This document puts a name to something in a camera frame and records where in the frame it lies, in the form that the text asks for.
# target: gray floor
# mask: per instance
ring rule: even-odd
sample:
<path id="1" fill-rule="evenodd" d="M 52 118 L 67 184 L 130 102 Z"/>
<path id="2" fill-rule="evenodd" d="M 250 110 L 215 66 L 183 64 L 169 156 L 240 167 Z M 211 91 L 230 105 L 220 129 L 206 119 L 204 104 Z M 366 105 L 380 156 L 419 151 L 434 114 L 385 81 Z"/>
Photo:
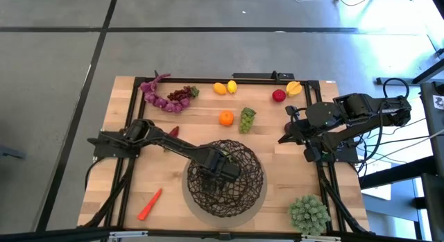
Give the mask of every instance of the gray floor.
<path id="1" fill-rule="evenodd" d="M 101 26 L 109 2 L 0 0 L 0 26 Z M 336 80 L 341 94 L 382 96 L 376 77 L 414 77 L 438 61 L 416 12 L 409 0 L 370 0 L 356 8 L 331 0 L 118 0 L 111 26 L 361 27 L 378 34 L 108 33 L 49 229 L 76 225 L 92 161 L 86 138 L 101 127 L 115 76 L 152 76 L 157 69 L 230 77 L 276 69 L 298 79 Z M 0 143 L 28 154 L 0 159 L 1 234 L 32 229 L 98 36 L 0 33 Z M 370 220 L 373 230 L 385 232 L 378 225 Z"/>

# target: yellow lemon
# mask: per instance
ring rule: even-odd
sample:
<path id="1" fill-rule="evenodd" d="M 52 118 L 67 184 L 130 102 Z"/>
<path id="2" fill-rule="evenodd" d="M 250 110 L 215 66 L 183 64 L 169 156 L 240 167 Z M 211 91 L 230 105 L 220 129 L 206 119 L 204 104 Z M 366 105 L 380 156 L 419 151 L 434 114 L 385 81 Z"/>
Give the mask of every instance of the yellow lemon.
<path id="1" fill-rule="evenodd" d="M 289 96 L 295 96 L 302 91 L 302 86 L 299 82 L 293 81 L 287 85 L 286 90 Z"/>
<path id="2" fill-rule="evenodd" d="M 217 94 L 226 94 L 227 93 L 227 88 L 225 88 L 225 85 L 223 85 L 222 83 L 215 83 L 213 85 L 213 89 Z"/>
<path id="3" fill-rule="evenodd" d="M 236 91 L 237 91 L 236 82 L 231 80 L 230 82 L 228 82 L 227 88 L 228 88 L 228 92 L 230 92 L 231 94 L 236 93 Z"/>

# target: black wire basket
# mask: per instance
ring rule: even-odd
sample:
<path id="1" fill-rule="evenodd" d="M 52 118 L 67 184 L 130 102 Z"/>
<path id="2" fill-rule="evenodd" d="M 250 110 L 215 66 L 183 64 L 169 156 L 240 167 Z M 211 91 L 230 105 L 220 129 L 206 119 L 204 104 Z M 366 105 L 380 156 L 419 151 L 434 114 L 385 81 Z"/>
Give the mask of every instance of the black wire basket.
<path id="1" fill-rule="evenodd" d="M 233 217 L 250 209 L 259 198 L 264 172 L 254 152 L 238 141 L 220 140 L 209 145 L 223 151 L 231 163 L 240 168 L 235 182 L 214 178 L 191 161 L 188 167 L 188 190 L 197 205 L 214 216 Z"/>

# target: wooden table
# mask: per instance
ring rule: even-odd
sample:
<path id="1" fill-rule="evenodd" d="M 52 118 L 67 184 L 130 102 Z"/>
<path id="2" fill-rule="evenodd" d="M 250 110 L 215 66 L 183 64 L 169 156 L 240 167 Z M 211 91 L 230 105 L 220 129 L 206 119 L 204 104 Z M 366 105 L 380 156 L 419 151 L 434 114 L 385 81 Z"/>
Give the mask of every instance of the wooden table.
<path id="1" fill-rule="evenodd" d="M 125 126 L 128 104 L 133 88 L 134 77 L 118 76 L 114 82 L 103 129 L 117 131 Z M 332 101 L 338 96 L 335 82 L 320 81 L 324 101 Z M 200 90 L 199 97 L 191 101 L 191 107 L 181 114 L 166 113 L 147 104 L 144 119 L 154 121 L 156 126 L 169 132 L 180 126 L 179 138 L 192 144 L 207 144 L 219 139 L 240 141 L 251 148 L 265 168 L 268 191 L 262 208 L 247 223 L 229 229 L 232 232 L 295 232 L 290 226 L 288 206 L 295 198 L 307 194 L 320 196 L 318 176 L 314 163 L 308 163 L 303 155 L 304 146 L 293 143 L 278 144 L 284 134 L 283 126 L 289 121 L 284 107 L 296 105 L 306 107 L 304 92 L 287 97 L 283 103 L 274 103 L 271 93 L 284 85 L 238 85 L 236 94 L 220 96 L 215 94 L 212 84 L 192 84 Z M 182 83 L 160 83 L 157 92 L 166 96 L 180 89 Z M 140 100 L 136 101 L 135 113 Z M 257 114 L 252 130 L 247 135 L 238 132 L 239 113 L 244 107 L 251 107 Z M 221 110 L 231 110 L 235 115 L 230 127 L 219 125 Z M 99 210 L 110 194 L 116 166 L 116 159 L 105 159 L 97 164 L 89 177 L 87 191 L 83 200 L 78 224 L 89 221 Z M 181 180 L 187 159 L 172 153 L 163 152 L 159 146 L 142 149 L 136 160 L 133 181 L 126 209 L 125 228 L 152 230 L 196 230 L 214 231 L 214 227 L 199 221 L 188 209 L 182 196 Z M 368 229 L 366 210 L 362 200 L 357 174 L 347 164 L 336 163 L 336 174 L 341 199 L 350 213 L 361 226 Z M 162 188 L 163 192 L 145 221 L 137 220 L 138 213 L 144 208 L 154 193 Z M 117 223 L 120 200 L 116 201 L 112 224 Z M 338 230 L 334 203 L 330 200 L 332 224 Z"/>

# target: sticker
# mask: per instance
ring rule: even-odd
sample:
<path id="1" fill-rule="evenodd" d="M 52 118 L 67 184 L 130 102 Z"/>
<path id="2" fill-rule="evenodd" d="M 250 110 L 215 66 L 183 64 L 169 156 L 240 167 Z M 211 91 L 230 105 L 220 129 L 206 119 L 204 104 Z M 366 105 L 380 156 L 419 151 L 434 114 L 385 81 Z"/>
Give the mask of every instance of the sticker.
<path id="1" fill-rule="evenodd" d="M 436 109 L 444 110 L 444 96 L 433 95 L 433 105 Z"/>

